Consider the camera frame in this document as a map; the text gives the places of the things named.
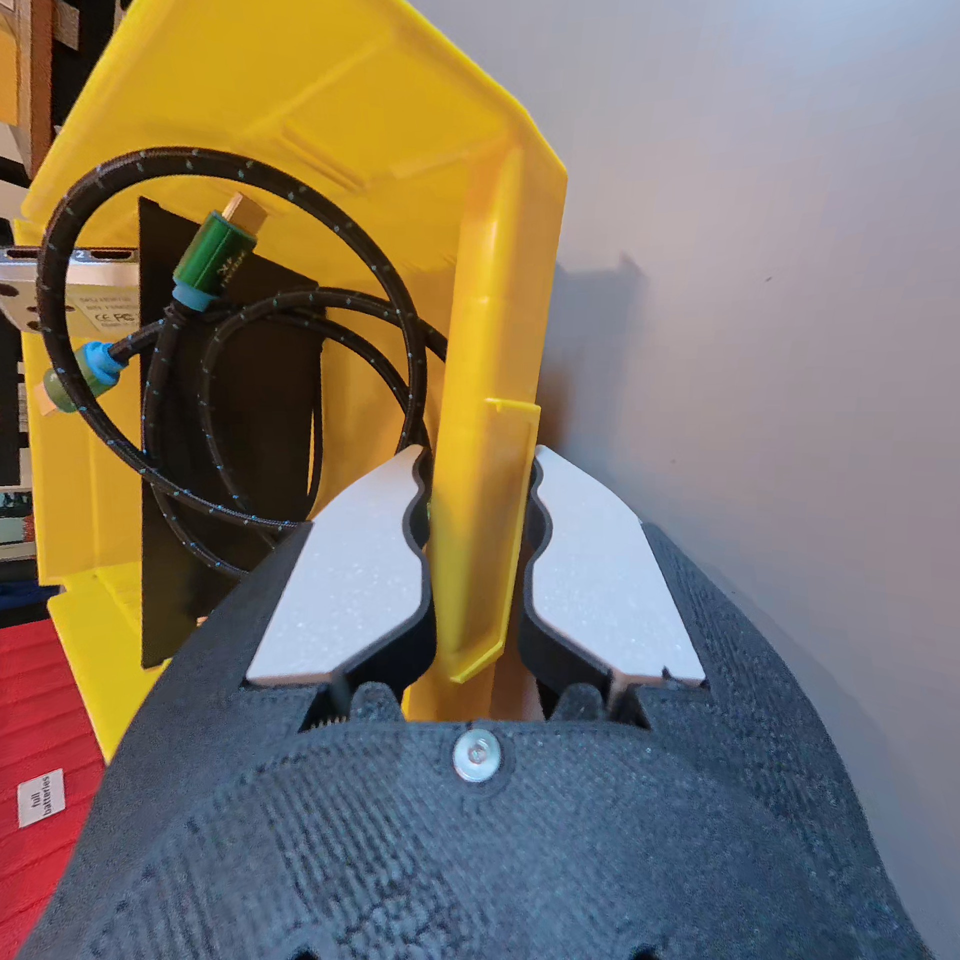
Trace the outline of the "yellow plastic bin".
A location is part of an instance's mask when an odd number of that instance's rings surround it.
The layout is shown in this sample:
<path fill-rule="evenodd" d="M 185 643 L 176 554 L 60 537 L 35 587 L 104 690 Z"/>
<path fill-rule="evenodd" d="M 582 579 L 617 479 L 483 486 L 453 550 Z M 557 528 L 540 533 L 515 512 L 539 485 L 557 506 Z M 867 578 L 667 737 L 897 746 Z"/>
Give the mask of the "yellow plastic bin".
<path fill-rule="evenodd" d="M 133 2 L 14 221 L 37 246 L 66 190 L 138 149 L 214 148 L 268 162 L 351 215 L 382 249 L 419 316 L 448 338 L 430 361 L 438 446 L 429 561 L 438 663 L 404 698 L 408 718 L 491 715 L 507 641 L 536 394 L 567 171 L 525 108 L 404 2 Z M 92 643 L 107 567 L 134 561 L 136 474 L 78 417 L 30 398 L 33 477 L 48 539 L 41 570 L 61 597 L 66 643 L 108 760 L 162 667 L 133 666 L 133 640 Z M 80 611 L 90 614 L 90 630 Z M 70 637 L 74 617 L 79 630 Z"/>

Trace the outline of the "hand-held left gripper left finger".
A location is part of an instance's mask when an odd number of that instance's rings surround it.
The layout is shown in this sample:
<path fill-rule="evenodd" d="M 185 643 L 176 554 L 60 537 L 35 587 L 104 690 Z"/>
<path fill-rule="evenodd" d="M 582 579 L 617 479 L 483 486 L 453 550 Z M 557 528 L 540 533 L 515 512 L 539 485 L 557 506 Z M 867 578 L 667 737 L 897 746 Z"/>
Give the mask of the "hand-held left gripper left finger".
<path fill-rule="evenodd" d="M 426 673 L 436 656 L 429 466 L 426 447 L 408 446 L 315 516 L 246 669 L 249 685 L 403 691 Z"/>

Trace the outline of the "braided hdmi cable green plugs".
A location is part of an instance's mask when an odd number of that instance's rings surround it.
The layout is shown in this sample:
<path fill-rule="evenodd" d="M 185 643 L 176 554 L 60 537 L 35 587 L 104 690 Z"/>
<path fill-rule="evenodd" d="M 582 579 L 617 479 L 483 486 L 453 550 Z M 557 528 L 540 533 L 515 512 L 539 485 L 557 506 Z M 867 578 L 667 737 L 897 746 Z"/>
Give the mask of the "braided hdmi cable green plugs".
<path fill-rule="evenodd" d="M 172 299 L 157 320 L 115 342 L 87 342 L 68 355 L 66 281 L 84 227 L 106 202 L 127 189 L 174 177 L 208 177 L 260 189 L 317 221 L 373 275 L 385 297 L 317 286 L 230 306 L 227 287 L 258 243 L 268 213 L 237 192 L 222 211 L 207 214 L 173 271 Z M 268 547 L 303 525 L 255 513 L 229 464 L 213 424 L 212 385 L 230 340 L 265 321 L 317 334 L 370 366 L 403 414 L 396 451 L 430 448 L 426 426 L 427 353 L 447 358 L 447 338 L 423 319 L 394 265 L 344 210 L 305 182 L 243 155 L 195 147 L 135 150 L 85 174 L 63 195 L 45 227 L 35 278 L 39 332 L 50 366 L 40 390 L 45 412 L 79 414 L 93 434 L 146 483 L 163 521 L 186 551 L 209 570 L 240 580 L 247 571 L 221 558 L 182 518 L 184 510 L 252 531 Z M 216 502 L 182 485 L 164 469 L 162 406 L 184 330 L 209 323 L 199 361 L 198 424 L 225 492 Z"/>

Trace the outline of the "red ribbed crate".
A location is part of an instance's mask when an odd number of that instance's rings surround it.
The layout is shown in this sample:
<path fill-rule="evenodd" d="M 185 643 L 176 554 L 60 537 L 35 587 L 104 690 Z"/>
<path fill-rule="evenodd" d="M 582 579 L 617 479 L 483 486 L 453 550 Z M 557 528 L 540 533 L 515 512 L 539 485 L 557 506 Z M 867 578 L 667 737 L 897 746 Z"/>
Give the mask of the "red ribbed crate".
<path fill-rule="evenodd" d="M 88 819 L 105 762 L 53 621 L 1 630 L 1 956 L 42 916 Z M 64 807 L 20 824 L 18 789 L 61 771 Z"/>

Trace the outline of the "black bin divider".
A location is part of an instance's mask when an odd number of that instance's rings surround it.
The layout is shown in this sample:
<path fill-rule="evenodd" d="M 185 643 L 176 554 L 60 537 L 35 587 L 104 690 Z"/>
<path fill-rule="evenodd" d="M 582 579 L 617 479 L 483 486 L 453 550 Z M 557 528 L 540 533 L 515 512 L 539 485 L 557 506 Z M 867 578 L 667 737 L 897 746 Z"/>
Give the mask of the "black bin divider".
<path fill-rule="evenodd" d="M 162 317 L 172 274 L 199 229 L 142 198 L 138 203 L 141 318 Z M 204 499 L 234 506 L 210 459 L 200 419 L 202 359 L 214 334 L 209 315 L 180 331 L 161 411 L 164 474 Z M 283 522 L 306 518 L 312 404 L 320 383 L 320 336 L 259 319 L 227 339 L 213 368 L 214 437 L 251 512 Z M 141 665 L 160 666 L 233 589 L 183 546 L 142 486 Z"/>

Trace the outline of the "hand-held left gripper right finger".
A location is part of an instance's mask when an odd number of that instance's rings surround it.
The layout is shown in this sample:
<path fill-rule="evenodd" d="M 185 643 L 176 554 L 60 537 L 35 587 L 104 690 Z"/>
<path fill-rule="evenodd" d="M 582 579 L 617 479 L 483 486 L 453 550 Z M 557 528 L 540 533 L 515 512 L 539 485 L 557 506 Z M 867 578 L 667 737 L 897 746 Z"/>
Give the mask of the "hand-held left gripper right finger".
<path fill-rule="evenodd" d="M 521 660 L 541 684 L 702 685 L 704 667 L 640 518 L 547 446 L 534 451 L 524 536 Z"/>

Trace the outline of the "grey hdmi hub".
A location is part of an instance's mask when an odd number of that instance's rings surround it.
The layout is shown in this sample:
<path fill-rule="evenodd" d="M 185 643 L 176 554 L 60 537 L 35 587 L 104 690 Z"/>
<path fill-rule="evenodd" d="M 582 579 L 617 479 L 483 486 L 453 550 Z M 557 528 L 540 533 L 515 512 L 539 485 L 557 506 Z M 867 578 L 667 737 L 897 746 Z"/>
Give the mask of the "grey hdmi hub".
<path fill-rule="evenodd" d="M 23 333 L 39 332 L 36 246 L 1 249 L 1 311 Z M 77 248 L 70 256 L 64 294 L 70 336 L 114 342 L 140 328 L 139 251 Z"/>

